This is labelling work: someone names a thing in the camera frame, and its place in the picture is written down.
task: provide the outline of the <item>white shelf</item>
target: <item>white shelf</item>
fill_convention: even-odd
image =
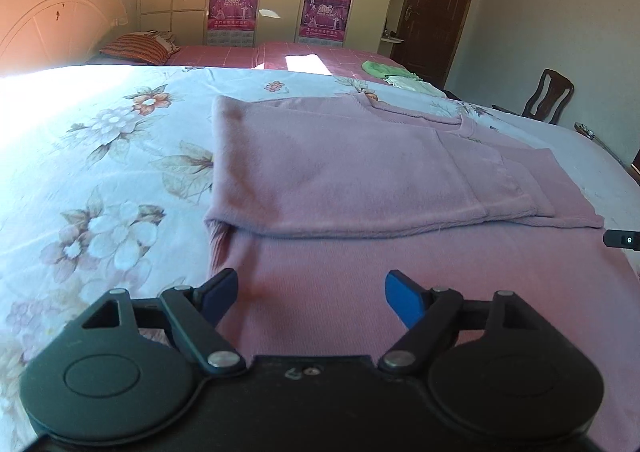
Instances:
[[[401,38],[386,38],[386,37],[383,37],[380,40],[382,42],[389,42],[391,44],[402,44],[402,42],[404,42],[404,40],[402,40]]]

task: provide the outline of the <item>garment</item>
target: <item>garment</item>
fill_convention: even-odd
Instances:
[[[386,64],[373,62],[371,60],[367,60],[366,62],[363,62],[362,69],[364,69],[364,71],[370,74],[371,76],[380,78],[381,80],[384,80],[385,78],[390,76],[400,76],[400,77],[412,78],[414,80],[420,80],[420,77],[418,75],[411,73],[410,71],[407,71],[403,67],[387,66]]]
[[[422,82],[421,80],[408,77],[389,76],[385,78],[385,81],[393,87],[398,87],[400,89],[415,91],[416,93],[422,93],[424,95],[436,96],[436,98],[447,98],[447,95],[441,90],[432,86],[430,83]]]

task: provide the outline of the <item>wooden headboard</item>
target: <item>wooden headboard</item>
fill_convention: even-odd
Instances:
[[[82,63],[127,23],[121,0],[0,0],[0,76]]]

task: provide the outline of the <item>orange striped pillow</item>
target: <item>orange striped pillow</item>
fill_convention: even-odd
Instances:
[[[166,33],[162,31],[129,33],[107,44],[100,53],[109,57],[163,66],[173,53],[180,50],[171,40],[168,40],[170,37],[167,37]]]

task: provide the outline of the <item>chair backrest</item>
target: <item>chair backrest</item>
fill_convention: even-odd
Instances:
[[[547,77],[550,78],[549,89],[546,91],[545,97],[542,98],[542,101],[538,104],[536,112],[532,112],[533,106],[542,94],[542,90],[545,87],[545,79]],[[566,96],[562,99],[562,101],[556,108],[556,112],[551,118],[551,122],[549,122],[551,124],[557,125],[558,120],[560,119],[560,115],[562,114],[562,110],[569,103],[569,100],[571,100],[572,96],[574,96],[574,90],[574,85],[568,78],[563,77],[560,73],[553,71],[552,69],[545,69],[544,71],[542,71],[542,76],[540,77],[538,88],[527,102],[527,105],[524,107],[522,115],[527,118],[533,118],[534,120],[544,122],[549,114],[551,114],[551,111],[554,108],[556,102],[562,97],[562,95],[564,95],[568,91]]]

